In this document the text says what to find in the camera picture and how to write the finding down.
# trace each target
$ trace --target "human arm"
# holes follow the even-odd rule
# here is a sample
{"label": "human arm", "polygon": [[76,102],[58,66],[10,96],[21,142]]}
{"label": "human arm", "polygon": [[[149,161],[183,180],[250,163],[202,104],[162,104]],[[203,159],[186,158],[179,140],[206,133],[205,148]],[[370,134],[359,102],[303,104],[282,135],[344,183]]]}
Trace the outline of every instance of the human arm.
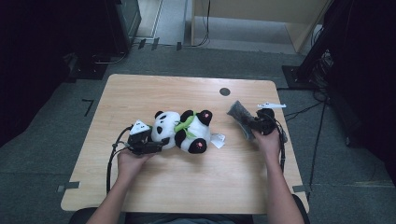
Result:
{"label": "human arm", "polygon": [[134,182],[143,164],[154,154],[137,158],[129,150],[118,155],[119,174],[112,189],[93,213],[87,223],[117,223],[126,193]]}
{"label": "human arm", "polygon": [[304,223],[303,216],[295,203],[282,169],[279,165],[279,132],[273,130],[261,135],[252,130],[258,140],[260,153],[267,167],[267,216],[269,223]]}

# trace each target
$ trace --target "panda ear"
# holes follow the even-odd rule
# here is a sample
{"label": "panda ear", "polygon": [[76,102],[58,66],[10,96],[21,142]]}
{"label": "panda ear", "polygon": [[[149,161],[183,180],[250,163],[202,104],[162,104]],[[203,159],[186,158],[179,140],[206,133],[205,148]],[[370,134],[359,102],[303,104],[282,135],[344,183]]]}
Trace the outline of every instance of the panda ear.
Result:
{"label": "panda ear", "polygon": [[160,116],[161,114],[162,114],[163,112],[160,110],[160,111],[158,111],[156,114],[155,114],[155,116],[154,116],[154,118],[156,119],[158,116]]}

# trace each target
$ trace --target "forearm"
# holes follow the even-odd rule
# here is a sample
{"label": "forearm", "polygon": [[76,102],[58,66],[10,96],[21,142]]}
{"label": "forearm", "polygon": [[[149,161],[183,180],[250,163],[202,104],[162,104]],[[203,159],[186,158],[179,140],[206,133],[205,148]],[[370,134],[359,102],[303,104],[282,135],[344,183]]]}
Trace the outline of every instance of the forearm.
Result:
{"label": "forearm", "polygon": [[277,162],[267,162],[267,189],[269,223],[304,223]]}
{"label": "forearm", "polygon": [[117,223],[128,188],[128,181],[118,178],[88,223]]}

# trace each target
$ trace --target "human hand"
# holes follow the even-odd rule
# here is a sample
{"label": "human hand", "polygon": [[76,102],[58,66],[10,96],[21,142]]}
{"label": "human hand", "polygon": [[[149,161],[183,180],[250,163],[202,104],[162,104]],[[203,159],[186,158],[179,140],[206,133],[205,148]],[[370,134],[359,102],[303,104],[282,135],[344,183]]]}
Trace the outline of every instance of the human hand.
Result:
{"label": "human hand", "polygon": [[280,142],[278,129],[274,129],[267,135],[262,135],[255,130],[252,130],[252,132],[259,142],[259,150],[264,155],[266,162],[275,161],[279,163]]}
{"label": "human hand", "polygon": [[125,181],[131,182],[134,177],[140,172],[143,164],[154,155],[155,154],[152,153],[138,157],[130,150],[124,149],[117,156],[119,166],[118,179],[123,179]]}

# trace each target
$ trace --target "gray carpet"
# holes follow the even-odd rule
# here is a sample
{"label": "gray carpet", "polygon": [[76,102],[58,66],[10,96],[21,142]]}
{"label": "gray carpet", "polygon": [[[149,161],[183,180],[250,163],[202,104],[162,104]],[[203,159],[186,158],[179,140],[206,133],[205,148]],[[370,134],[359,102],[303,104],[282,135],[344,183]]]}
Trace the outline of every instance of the gray carpet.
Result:
{"label": "gray carpet", "polygon": [[[223,77],[272,80],[287,87],[281,65],[299,65],[304,56],[220,49],[134,47],[111,64],[103,80],[64,83],[36,115],[29,128],[0,148],[0,223],[67,223],[58,185],[68,181],[85,135],[111,74]],[[279,91],[285,114],[317,101],[312,91]],[[94,100],[89,106],[82,99]],[[288,121],[290,139],[305,186],[322,105]],[[310,194],[311,223],[396,223],[396,190],[382,161],[365,148],[349,148],[331,105],[326,105]],[[255,216],[257,223],[265,217]]]}

